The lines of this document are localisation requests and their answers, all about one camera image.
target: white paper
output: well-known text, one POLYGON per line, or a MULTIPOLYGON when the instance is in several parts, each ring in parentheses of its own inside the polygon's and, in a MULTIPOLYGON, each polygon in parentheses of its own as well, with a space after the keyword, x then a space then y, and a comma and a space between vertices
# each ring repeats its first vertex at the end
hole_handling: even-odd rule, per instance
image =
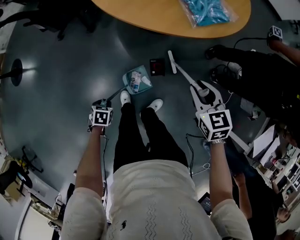
POLYGON ((265 165, 268 159, 270 158, 271 154, 276 150, 276 148, 280 145, 279 136, 274 140, 272 145, 269 147, 265 155, 261 159, 261 165, 265 165))
POLYGON ((259 154, 273 141, 274 127, 275 125, 270 127, 267 131, 265 131, 263 134, 261 134, 258 138, 254 140, 253 157, 259 154))

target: desk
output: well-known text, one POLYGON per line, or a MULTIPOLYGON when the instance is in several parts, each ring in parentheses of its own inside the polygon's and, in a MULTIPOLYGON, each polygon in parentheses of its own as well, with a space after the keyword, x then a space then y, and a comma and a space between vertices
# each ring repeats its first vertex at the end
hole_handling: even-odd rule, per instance
POLYGON ((226 0, 236 22, 192 28, 179 0, 92 0, 109 15, 147 30, 188 38, 220 38, 241 30, 251 14, 250 0, 226 0))

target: gray floor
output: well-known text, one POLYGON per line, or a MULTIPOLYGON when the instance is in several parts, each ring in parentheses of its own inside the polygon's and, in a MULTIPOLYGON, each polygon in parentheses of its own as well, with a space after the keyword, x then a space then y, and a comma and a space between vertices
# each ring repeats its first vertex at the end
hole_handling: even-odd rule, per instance
MULTIPOLYGON (((10 81, 1 83, 1 119, 7 149, 20 157, 19 151, 26 144, 38 155, 44 172, 40 178, 57 190, 65 182, 73 181, 76 169, 89 138, 87 119, 91 103, 110 96, 122 87, 122 75, 139 65, 149 71, 149 59, 165 58, 166 75, 152 77, 153 88, 134 96, 137 117, 139 111, 155 98, 164 100, 157 113, 166 124, 178 145, 189 156, 185 134, 199 135, 193 118, 195 108, 188 82, 181 74, 173 75, 167 50, 172 50, 176 61, 195 79, 209 80, 209 70, 221 63, 208 61, 203 52, 215 44, 232 47, 239 38, 265 37, 271 25, 277 23, 276 15, 267 1, 252 0, 249 23, 239 33, 219 39, 189 39, 172 37, 146 31, 102 15, 93 34, 86 33, 78 20, 72 22, 65 39, 59 42, 56 34, 42 33, 35 27, 23 27, 18 22, 11 37, 5 69, 15 58, 20 58, 24 74, 19 87, 10 81)), ((239 43, 238 48, 270 53, 265 41, 250 40, 239 43)), ((229 94, 219 88, 224 101, 229 94)), ((118 137, 120 100, 113 101, 114 119, 106 129, 110 139, 105 163, 109 182, 112 178, 114 146, 118 137)), ((233 129, 245 142, 253 140, 265 120, 262 114, 257 121, 249 121, 240 109, 240 97, 233 95, 228 103, 233 129)), ((144 143, 147 137, 138 118, 144 143)), ((194 172, 202 170, 209 159, 200 146, 199 139, 191 139, 195 150, 194 172)), ((208 171, 195 177, 198 188, 208 185, 208 171)))

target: white sneaker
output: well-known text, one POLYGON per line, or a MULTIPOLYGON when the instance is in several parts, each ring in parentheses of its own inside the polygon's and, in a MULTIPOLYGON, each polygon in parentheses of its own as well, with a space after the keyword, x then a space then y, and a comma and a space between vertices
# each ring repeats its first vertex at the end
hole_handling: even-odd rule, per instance
POLYGON ((148 107, 153 108, 154 111, 157 112, 162 107, 163 103, 164 103, 163 100, 158 98, 155 99, 148 107))
POLYGON ((126 90, 124 90, 124 91, 121 92, 121 104, 122 104, 122 106, 125 103, 131 103, 131 101, 130 101, 130 94, 126 90))

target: person in black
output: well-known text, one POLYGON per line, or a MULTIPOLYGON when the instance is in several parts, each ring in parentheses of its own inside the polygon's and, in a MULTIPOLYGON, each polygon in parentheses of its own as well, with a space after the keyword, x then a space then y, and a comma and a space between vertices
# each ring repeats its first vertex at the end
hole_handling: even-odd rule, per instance
MULTIPOLYGON (((209 142, 203 146, 208 149, 209 142)), ((254 240, 274 240, 277 232, 276 219, 281 223, 290 217, 288 209, 283 208, 283 197, 275 182, 268 187, 262 176, 239 153, 232 140, 227 138, 225 154, 228 166, 235 181, 233 198, 248 220, 254 240)))
POLYGON ((294 64, 277 54, 216 45, 205 52, 207 59, 218 58, 239 64, 242 77, 235 79, 228 74, 229 71, 219 71, 219 68, 212 70, 210 77, 225 89, 260 107, 268 117, 286 124, 286 133, 292 136, 296 145, 300 145, 297 117, 300 110, 300 51, 280 41, 269 39, 268 43, 294 64))

